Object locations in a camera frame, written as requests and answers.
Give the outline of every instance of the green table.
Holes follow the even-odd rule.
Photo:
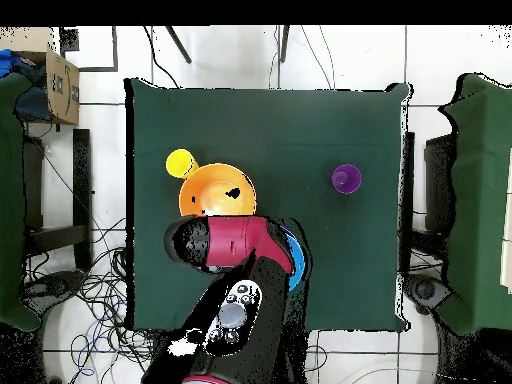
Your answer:
[[[243,170],[259,215],[301,224],[313,256],[307,329],[404,329],[395,292],[407,85],[389,92],[164,90],[133,79],[126,87],[129,111],[133,94],[136,328],[180,327],[213,278],[171,262],[163,248],[165,229],[179,217],[182,183],[166,173],[165,159],[186,148],[200,165]],[[361,188],[349,196],[330,186],[343,163],[362,172]]]
[[[445,111],[457,129],[451,169],[455,222],[447,241],[447,282],[457,295],[437,311],[459,335],[512,330],[512,295],[500,285],[510,149],[512,90],[476,74],[458,81]]]
[[[41,324],[20,302],[25,229],[23,125],[14,107],[30,87],[30,81],[19,74],[0,78],[0,322],[24,331]]]

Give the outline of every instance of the black wire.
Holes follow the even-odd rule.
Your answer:
[[[34,270],[32,271],[32,275],[33,277],[37,280],[37,277],[35,275],[35,273],[37,272],[37,270],[39,268],[41,268],[45,263],[47,263],[49,260],[50,260],[50,255],[48,254],[48,252],[44,252],[43,253],[44,255],[46,255],[45,259],[43,260],[43,262],[41,262],[39,265],[37,265]]]
[[[279,53],[279,41],[277,41],[277,37],[276,37],[276,34],[277,34],[277,25],[276,25],[276,29],[274,31],[274,40],[276,40],[276,44],[277,44],[277,52],[275,52],[274,54],[274,57],[272,58],[272,63],[270,64],[270,73],[268,74],[268,88],[270,89],[270,78],[272,77],[272,71],[274,70],[274,60],[276,59],[276,56],[278,55]]]
[[[149,35],[149,31],[148,29],[144,26],[144,31],[146,31],[146,36],[148,37],[148,40],[149,40],[149,46],[151,47],[151,54],[153,56],[153,62],[155,62],[155,65],[158,66],[160,68],[160,70],[162,72],[164,72],[165,74],[167,74],[167,76],[172,79],[172,82],[174,83],[174,85],[176,86],[176,88],[181,88],[178,83],[176,82],[176,80],[174,79],[174,77],[169,73],[167,72],[163,67],[161,67],[158,62],[156,61],[156,57],[155,57],[155,49],[153,47],[153,40],[151,40],[151,35]]]
[[[115,365],[115,363],[117,362],[118,359],[119,359],[119,353],[116,354],[116,359],[114,359],[114,361],[110,364],[110,366],[107,368],[107,370],[103,373],[103,376],[101,377],[100,384],[103,384],[103,379],[105,378],[107,373],[110,371],[110,369]]]
[[[302,28],[302,32],[304,33],[304,36],[306,37],[306,41],[308,42],[309,44],[309,48],[311,49],[311,53],[313,53],[313,56],[315,57],[315,60],[316,60],[316,63],[318,63],[318,66],[320,66],[320,69],[322,70],[322,72],[324,73],[324,76],[325,76],[325,80],[327,81],[327,85],[329,86],[329,90],[332,88],[331,87],[331,83],[329,81],[329,78],[327,78],[327,74],[325,73],[325,70],[322,66],[322,64],[320,63],[320,61],[318,60],[318,58],[316,57],[316,54],[315,54],[315,51],[313,50],[313,47],[311,47],[311,43],[309,42],[309,38],[306,34],[306,31],[304,30],[304,27],[301,25],[300,26]]]
[[[146,360],[151,359],[152,353],[153,353],[152,339],[146,340],[147,337],[146,337],[146,333],[144,333],[144,332],[135,332],[136,334],[138,334],[139,336],[142,337],[141,346],[137,346],[136,348],[137,349],[139,349],[139,348],[146,349],[146,351],[140,351],[140,350],[136,350],[136,348],[134,348],[134,346],[132,346],[130,344],[130,341],[128,340],[128,337],[127,337],[127,330],[125,329],[124,332],[120,331],[120,328],[123,327],[124,320],[118,315],[118,309],[119,309],[120,300],[123,300],[123,303],[126,304],[126,295],[121,293],[121,291],[119,289],[117,289],[117,287],[115,287],[115,286],[121,281],[124,282],[124,276],[126,275],[126,248],[110,249],[108,247],[108,244],[105,241],[105,235],[108,232],[110,232],[113,229],[113,227],[111,227],[110,229],[108,229],[105,232],[103,232],[100,229],[100,226],[98,225],[98,223],[92,216],[91,211],[75,195],[75,193],[73,192],[71,187],[69,187],[69,185],[59,174],[59,172],[57,171],[57,169],[55,168],[53,163],[48,159],[44,150],[39,145],[36,144],[36,146],[42,152],[45,159],[48,161],[48,163],[53,168],[53,170],[55,171],[57,176],[60,178],[60,180],[64,183],[64,185],[68,188],[68,190],[73,194],[73,196],[79,201],[80,205],[84,208],[84,210],[86,210],[87,213],[91,216],[91,219],[96,224],[96,226],[98,227],[98,230],[100,231],[100,233],[102,235],[100,240],[98,240],[98,241],[102,240],[107,248],[104,252],[102,252],[100,255],[98,255],[98,257],[93,261],[89,270],[86,273],[84,273],[84,277],[81,281],[82,284],[80,286],[80,294],[75,295],[76,297],[78,297],[81,300],[83,300],[84,302],[86,302],[87,307],[89,308],[92,315],[96,318],[97,322],[100,325],[100,331],[98,333],[99,334],[98,336],[95,335],[96,336],[95,340],[93,340],[92,343],[88,343],[86,349],[81,350],[82,352],[85,352],[85,351],[87,352],[87,354],[85,356],[84,363],[83,363],[83,365],[80,365],[80,364],[77,365],[79,367],[78,372],[72,377],[72,379],[70,380],[70,382],[68,384],[74,384],[76,379],[78,378],[78,376],[83,373],[85,364],[89,360],[92,352],[94,350],[98,351],[97,346],[96,346],[97,340],[100,340],[99,337],[103,336],[104,334],[107,334],[107,336],[106,337],[104,336],[104,337],[107,338],[109,347],[112,348],[114,351],[116,350],[116,348],[114,347],[113,337],[116,336],[118,344],[119,344],[119,347],[117,348],[117,351],[119,352],[119,354],[126,357],[127,359],[131,360],[132,362],[136,362],[139,365],[139,367],[141,368],[141,370],[143,372],[145,372],[145,369],[142,365],[141,360],[146,361]],[[97,265],[97,263],[99,263],[100,260],[102,260],[107,255],[109,257],[111,271],[107,272],[103,276],[93,275],[92,269]],[[32,275],[35,275],[38,267],[36,267],[36,269],[34,269],[34,271],[32,271],[30,269],[30,265],[29,265],[29,271],[31,272]],[[101,292],[101,289],[103,288],[104,284],[106,284],[108,286],[108,288],[107,288],[108,296],[99,296],[99,293]],[[96,288],[96,287],[99,288],[98,292],[96,293],[96,296],[93,298],[88,298],[87,294],[93,288]],[[92,306],[94,304],[103,305],[102,317],[98,317],[96,315],[94,308]],[[106,322],[108,320],[111,321],[111,325],[106,324]],[[74,342],[76,342],[76,340],[79,337],[84,337],[88,342],[87,335],[80,335],[80,336],[75,337],[75,339],[73,339],[71,355],[72,355],[74,363],[76,361],[74,360],[74,357],[73,357],[73,351],[74,351],[73,345],[74,345]]]
[[[43,135],[35,136],[34,138],[43,138],[46,134],[48,134],[53,128],[53,122],[50,122],[50,129],[46,131]]]
[[[121,218],[119,221],[117,221],[114,225],[112,225],[112,227],[110,227],[105,233],[102,234],[102,236],[96,240],[96,241],[91,241],[91,244],[96,244],[96,243],[99,243],[100,241],[102,241],[103,239],[105,239],[105,236],[107,235],[107,233],[109,231],[112,231],[114,228],[116,228],[119,223],[121,223],[122,221],[124,221],[126,218]]]
[[[332,61],[331,50],[329,49],[329,45],[327,44],[327,40],[325,39],[324,32],[322,30],[322,25],[318,25],[320,28],[320,32],[322,33],[322,38],[324,39],[325,47],[327,47],[327,52],[329,53],[329,59],[331,59],[331,69],[332,69],[332,83],[334,89],[336,90],[336,78],[334,77],[334,63]]]
[[[432,267],[432,269],[433,269],[434,271],[436,271],[439,275],[442,275],[442,274],[441,274],[441,272],[440,272],[438,269],[435,269],[435,268],[434,268],[434,266],[432,266],[432,264],[431,264],[431,263],[427,262],[427,261],[426,261],[425,259],[423,259],[420,255],[417,255],[417,254],[416,254],[416,253],[414,253],[413,251],[411,251],[411,253],[412,253],[414,256],[416,256],[418,259],[421,259],[423,262],[425,262],[425,263],[428,265],[428,267]]]
[[[314,368],[311,368],[311,369],[305,369],[305,370],[304,370],[305,372],[317,371],[317,370],[319,370],[320,368],[322,368],[322,367],[325,365],[325,363],[327,362],[327,352],[326,352],[326,350],[325,350],[322,346],[318,346],[317,344],[316,344],[316,345],[308,346],[308,349],[310,349],[310,348],[312,348],[312,347],[316,348],[316,353],[315,353],[315,355],[316,355],[317,359],[318,359],[318,349],[322,349],[322,350],[323,350],[323,354],[325,355],[324,362],[322,362],[322,364],[321,364],[321,365],[318,365],[318,363],[317,363],[317,364],[316,364],[316,366],[315,366]]]

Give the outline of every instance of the floor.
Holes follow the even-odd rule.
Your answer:
[[[278,72],[274,25],[176,27],[192,64],[185,63],[164,27],[152,31],[156,60],[182,87],[277,88]],[[483,72],[503,83],[512,82],[512,48],[508,26],[292,26],[286,62],[280,68],[284,90],[327,89],[326,77],[336,88],[383,90],[408,82],[414,94],[408,107],[408,130],[416,133],[414,227],[423,228],[425,211],[423,147],[426,140],[451,131],[437,108],[451,100],[456,79],[462,73]],[[116,46],[111,27],[79,27],[80,51],[67,54],[80,67],[112,67],[117,53],[117,72],[84,72],[80,80],[80,125],[91,130],[93,167],[93,213],[103,230],[126,215],[125,183],[125,77],[140,77],[161,87],[173,87],[170,78],[153,62],[143,27],[117,27]],[[308,40],[325,69],[313,56]],[[30,124],[31,135],[43,137],[46,154],[63,179],[72,183],[72,127],[60,132],[44,124]],[[45,162],[43,187],[44,224],[71,224],[72,194]],[[124,221],[107,237],[109,247],[125,244]],[[98,239],[100,232],[94,230]],[[95,255],[105,249],[95,246]],[[413,257],[413,263],[422,260]],[[97,265],[106,272],[108,263]],[[51,253],[43,266],[73,269],[70,249]],[[437,364],[437,336],[430,317],[419,315],[403,300],[403,316],[411,328],[402,334],[387,332],[313,332],[306,369],[309,384],[432,384]],[[95,322],[79,299],[57,306],[48,319],[44,339],[47,372],[64,382],[77,372],[72,358],[82,349],[83,338]],[[99,384],[113,362],[115,352],[92,354],[93,375],[80,375],[75,384]],[[103,384],[140,384],[142,371],[121,359],[105,376]]]

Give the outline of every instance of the floor tile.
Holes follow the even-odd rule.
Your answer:
[[[455,93],[457,78],[482,72],[502,84],[512,82],[510,26],[409,25],[407,81],[411,104],[443,105]]]
[[[93,258],[98,258],[103,252],[106,252],[107,248],[99,241],[101,233],[99,231],[93,231],[93,241],[97,242],[93,245]],[[125,231],[112,231],[106,233],[104,239],[108,245],[109,249],[113,249],[119,246],[125,246],[126,232]],[[57,256],[56,259],[52,262],[49,262],[48,265],[44,265],[40,268],[41,272],[50,273],[54,271],[63,271],[63,270],[74,270],[74,255],[72,248],[70,252],[67,252],[67,255],[62,258],[62,254]],[[41,257],[37,258],[37,261],[33,263],[33,268],[40,263]],[[87,285],[87,283],[98,282],[99,277],[94,276],[105,276],[107,273],[112,273],[112,267],[110,265],[110,261],[112,260],[112,254],[110,257],[103,256],[103,258],[98,261],[93,270],[92,277],[86,281],[86,287],[90,288],[90,291],[87,293],[88,298],[93,298],[95,295],[105,295],[107,285],[104,283],[103,285],[98,284],[94,288],[92,285]],[[126,285],[122,282],[116,285],[116,288],[120,290],[123,295],[126,295]],[[118,305],[119,312],[121,315],[126,314],[126,307],[122,304]],[[55,306],[48,316],[48,321],[45,327],[44,333],[44,343],[43,348],[46,350],[68,350],[72,347],[73,339],[80,334],[86,334],[89,329],[90,340],[92,340],[92,334],[96,325],[96,318],[92,314],[90,308],[93,308],[94,313],[97,317],[102,317],[105,314],[105,307],[101,304],[93,304],[86,305],[79,298],[71,298],[64,303]],[[73,349],[81,349],[84,345],[83,339],[79,339],[73,344]]]
[[[275,25],[173,27],[192,59],[191,64],[185,62],[165,27],[153,28],[156,61],[179,86],[268,88],[270,65],[277,51],[273,38]],[[153,72],[154,84],[175,87],[156,65]]]
[[[94,227],[126,217],[126,109],[80,106],[80,128],[91,132]]]
[[[304,25],[304,30],[333,86],[331,61],[319,26]],[[384,90],[404,81],[403,25],[325,25],[322,30],[334,64],[336,88]],[[281,88],[329,88],[300,25],[290,27],[286,62],[281,66]]]
[[[388,331],[322,330],[319,344],[327,352],[396,352],[398,335]]]
[[[118,71],[81,72],[80,103],[123,103],[126,98],[124,78],[138,77],[151,80],[151,49],[144,28],[118,26],[116,32]],[[97,66],[100,62],[104,63],[104,60],[107,60],[107,51],[111,51],[112,32],[107,35],[108,31],[102,29],[87,30],[84,33],[82,29],[82,33],[80,45],[84,44],[84,50],[75,54],[80,59],[73,58],[73,53],[70,53],[69,61],[78,66]],[[101,50],[101,57],[95,58],[95,54],[91,54],[91,45],[96,45],[96,48]]]
[[[115,353],[93,353],[84,365],[85,358],[85,355],[80,358],[83,373],[78,375],[74,384],[140,384],[143,372],[138,364],[127,358],[120,356],[115,361],[112,374],[110,366],[116,359]],[[68,384],[79,370],[69,352],[45,352],[44,361],[47,375],[60,377],[63,384]],[[142,365],[147,368],[148,364],[143,362]]]
[[[100,308],[94,308],[100,315]],[[77,297],[72,297],[65,302],[53,307],[50,311],[43,337],[43,349],[45,350],[81,350],[85,346],[83,338],[75,340],[76,336],[87,334],[87,331],[96,319],[92,315],[88,305]]]
[[[400,355],[399,384],[434,384],[437,355]]]
[[[326,359],[327,354],[324,354],[321,351],[318,355],[316,353],[306,354],[304,371],[308,384],[318,384],[319,369]]]
[[[320,384],[397,384],[397,355],[330,353]]]
[[[425,146],[427,140],[450,134],[452,127],[448,119],[433,107],[409,108],[407,124],[409,131],[415,133],[413,206],[416,212],[425,212]],[[425,216],[414,214],[413,227],[425,229]]]
[[[432,315],[418,314],[414,303],[405,295],[402,313],[411,328],[400,334],[400,352],[437,353],[437,330]]]

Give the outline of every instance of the table leg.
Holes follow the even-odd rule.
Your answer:
[[[283,43],[281,47],[281,63],[286,60],[286,49],[288,47],[288,33],[290,32],[290,25],[283,25]]]
[[[178,38],[178,36],[176,35],[176,33],[174,32],[172,27],[166,26],[166,28],[167,28],[167,31],[169,31],[169,35],[171,36],[172,40],[174,41],[174,44],[176,44],[176,47],[178,47],[178,50],[185,58],[185,61],[187,63],[192,63],[192,59],[190,59],[190,56],[188,55],[187,51],[185,50],[185,47],[183,47],[183,44],[181,44],[180,39]]]

